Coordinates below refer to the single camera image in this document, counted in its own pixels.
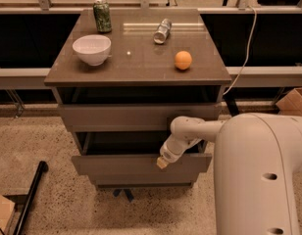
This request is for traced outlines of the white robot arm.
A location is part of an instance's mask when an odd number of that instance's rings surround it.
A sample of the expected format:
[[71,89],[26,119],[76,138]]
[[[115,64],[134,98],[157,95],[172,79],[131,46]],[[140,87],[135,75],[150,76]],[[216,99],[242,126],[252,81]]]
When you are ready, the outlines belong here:
[[202,140],[214,144],[218,235],[300,235],[293,174],[302,171],[302,117],[176,117],[157,166],[176,162]]

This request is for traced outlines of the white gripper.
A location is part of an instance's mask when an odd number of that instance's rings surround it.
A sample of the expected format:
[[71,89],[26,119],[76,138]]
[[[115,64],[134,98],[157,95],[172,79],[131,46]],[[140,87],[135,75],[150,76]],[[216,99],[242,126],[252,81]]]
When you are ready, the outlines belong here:
[[175,163],[186,150],[197,145],[199,142],[199,139],[184,140],[171,134],[160,149],[160,157],[157,159],[157,166],[160,169],[164,169],[168,164]]

